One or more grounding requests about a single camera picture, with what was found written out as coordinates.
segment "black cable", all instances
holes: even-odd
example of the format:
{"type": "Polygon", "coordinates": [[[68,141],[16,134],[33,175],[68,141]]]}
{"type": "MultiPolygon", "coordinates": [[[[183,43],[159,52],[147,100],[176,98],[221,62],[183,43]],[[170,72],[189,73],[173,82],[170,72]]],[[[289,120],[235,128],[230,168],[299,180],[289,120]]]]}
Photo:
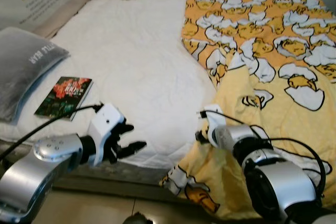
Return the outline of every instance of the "black cable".
{"type": "MultiPolygon", "coordinates": [[[[201,118],[206,118],[206,112],[211,112],[211,113],[214,113],[214,114],[217,114],[217,115],[221,115],[221,116],[223,116],[223,117],[225,117],[225,118],[229,118],[229,119],[231,119],[231,120],[233,120],[233,121],[235,121],[235,122],[237,122],[237,123],[240,123],[240,124],[247,124],[247,123],[244,123],[244,122],[242,122],[242,121],[240,121],[240,120],[238,120],[238,119],[232,118],[231,116],[228,116],[228,115],[226,115],[226,114],[224,114],[224,113],[220,113],[220,112],[218,112],[218,111],[214,111],[214,110],[202,110],[202,111],[200,112],[200,114],[201,114],[201,118]]],[[[251,128],[252,132],[257,136],[257,138],[261,138],[261,137],[259,136],[259,134],[258,134],[252,127],[250,127],[250,128],[251,128]]]]}
{"type": "Polygon", "coordinates": [[[318,172],[317,170],[314,170],[314,169],[310,169],[310,168],[302,168],[302,170],[308,170],[308,171],[315,172],[315,173],[318,173],[318,174],[321,175],[320,172],[318,172]]]}
{"type": "Polygon", "coordinates": [[[44,124],[40,125],[39,127],[37,127],[36,129],[34,129],[33,131],[29,132],[27,135],[23,136],[22,138],[20,138],[17,142],[15,142],[14,144],[12,144],[8,149],[6,149],[4,152],[2,152],[0,154],[0,162],[9,154],[11,153],[13,150],[15,150],[15,148],[17,148],[19,145],[21,145],[24,141],[26,141],[28,138],[30,138],[32,135],[34,135],[36,132],[42,130],[44,127],[48,126],[49,124],[53,123],[54,121],[57,121],[61,118],[64,118],[65,116],[71,115],[77,111],[80,110],[86,110],[86,109],[90,109],[93,108],[96,112],[98,110],[101,109],[101,107],[103,106],[103,104],[95,104],[95,105],[89,105],[89,106],[84,106],[84,107],[80,107],[74,110],[71,110],[67,113],[64,113],[62,115],[59,115],[53,119],[50,119],[48,122],[45,122],[44,124]]]}
{"type": "MultiPolygon", "coordinates": [[[[206,112],[210,112],[210,113],[215,113],[215,114],[218,114],[218,115],[221,115],[221,116],[224,116],[226,118],[229,118],[237,123],[240,123],[240,124],[245,124],[244,122],[238,120],[238,119],[235,119],[235,118],[232,118],[231,116],[228,116],[228,115],[225,115],[224,113],[220,113],[218,111],[213,111],[213,110],[203,110],[200,112],[201,114],[201,117],[202,118],[206,118],[207,115],[206,115],[206,112]]],[[[251,130],[253,131],[253,133],[256,134],[256,136],[258,138],[261,138],[258,133],[252,128],[250,127],[251,130]]],[[[325,174],[325,169],[324,169],[324,165],[323,165],[323,162],[320,158],[320,156],[307,144],[299,141],[299,140],[295,140],[295,139],[292,139],[292,138],[287,138],[287,137],[279,137],[279,138],[268,138],[267,140],[269,141],[292,141],[292,142],[295,142],[297,144],[300,144],[302,145],[303,147],[305,147],[307,150],[310,151],[310,153],[314,156],[314,158],[316,159],[318,165],[319,165],[319,168],[320,168],[320,175],[321,175],[321,179],[320,179],[320,182],[317,186],[317,195],[319,196],[322,196],[323,195],[323,191],[324,191],[324,188],[325,188],[325,184],[326,184],[326,181],[325,181],[325,177],[326,177],[326,174],[325,174]]]]}
{"type": "Polygon", "coordinates": [[[321,179],[320,179],[320,182],[317,186],[317,195],[318,196],[322,196],[323,195],[323,191],[324,191],[324,188],[325,188],[325,184],[326,184],[326,181],[325,181],[325,177],[326,177],[326,174],[325,174],[325,169],[324,169],[324,165],[323,165],[323,162],[320,158],[320,156],[307,144],[301,142],[301,141],[298,141],[298,140],[295,140],[295,139],[292,139],[292,138],[287,138],[287,137],[279,137],[279,138],[269,138],[268,140],[270,141],[283,141],[283,140],[286,140],[286,141],[292,141],[292,142],[295,142],[297,144],[300,144],[302,145],[303,147],[305,147],[307,150],[310,151],[310,153],[314,156],[314,158],[316,159],[318,165],[319,165],[319,168],[320,168],[320,174],[321,174],[321,179]]]}

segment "white mattress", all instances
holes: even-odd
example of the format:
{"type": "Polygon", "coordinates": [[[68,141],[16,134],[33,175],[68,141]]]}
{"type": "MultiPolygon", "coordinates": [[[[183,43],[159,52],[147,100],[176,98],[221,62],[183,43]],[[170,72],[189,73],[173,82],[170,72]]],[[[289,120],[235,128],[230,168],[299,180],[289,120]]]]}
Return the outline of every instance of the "white mattress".
{"type": "MultiPolygon", "coordinates": [[[[201,124],[196,112],[215,90],[206,71],[184,49],[180,34],[185,0],[91,0],[52,39],[71,57],[35,87],[14,123],[0,124],[0,138],[14,141],[45,119],[34,116],[61,76],[92,78],[83,105],[112,103],[135,130],[120,144],[147,141],[147,147],[121,161],[171,168],[191,148],[201,124]]],[[[92,111],[78,112],[34,135],[85,135],[92,111]]]]}

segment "red flower book cover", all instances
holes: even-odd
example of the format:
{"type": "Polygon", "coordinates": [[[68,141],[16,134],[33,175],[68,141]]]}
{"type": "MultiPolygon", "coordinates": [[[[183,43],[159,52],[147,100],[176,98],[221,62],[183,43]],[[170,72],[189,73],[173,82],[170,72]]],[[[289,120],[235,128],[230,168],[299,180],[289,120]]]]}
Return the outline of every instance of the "red flower book cover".
{"type": "MultiPolygon", "coordinates": [[[[61,77],[38,107],[35,115],[54,118],[74,110],[82,104],[93,82],[88,78],[61,77]]],[[[75,113],[66,116],[72,120],[75,113]]]]}

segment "tile floor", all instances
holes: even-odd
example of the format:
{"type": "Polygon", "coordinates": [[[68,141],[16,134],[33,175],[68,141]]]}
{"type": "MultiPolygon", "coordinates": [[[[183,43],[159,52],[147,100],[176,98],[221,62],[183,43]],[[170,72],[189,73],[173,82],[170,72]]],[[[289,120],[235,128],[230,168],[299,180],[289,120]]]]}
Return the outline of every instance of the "tile floor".
{"type": "MultiPolygon", "coordinates": [[[[68,191],[53,191],[33,224],[122,224],[132,213],[141,212],[154,224],[220,224],[201,207],[170,204],[134,198],[122,198],[68,191]]],[[[245,223],[261,223],[261,220],[245,223]]]]}

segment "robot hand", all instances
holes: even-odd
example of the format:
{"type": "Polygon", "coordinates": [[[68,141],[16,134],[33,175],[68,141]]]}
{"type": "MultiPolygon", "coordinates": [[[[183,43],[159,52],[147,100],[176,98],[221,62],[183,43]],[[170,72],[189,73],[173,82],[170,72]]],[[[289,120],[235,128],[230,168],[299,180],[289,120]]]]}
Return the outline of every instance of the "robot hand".
{"type": "MultiPolygon", "coordinates": [[[[321,195],[299,166],[276,153],[250,126],[226,125],[217,105],[206,109],[215,111],[206,113],[208,143],[236,158],[244,171],[253,208],[262,217],[285,223],[335,223],[336,214],[321,208],[321,195]]],[[[206,142],[201,133],[196,138],[206,142]]]]}
{"type": "Polygon", "coordinates": [[[32,222],[57,178],[80,164],[91,166],[133,155],[146,146],[135,142],[122,148],[120,135],[133,130],[112,105],[104,105],[91,120],[86,136],[77,134],[37,141],[27,156],[0,179],[0,223],[32,222]]]}

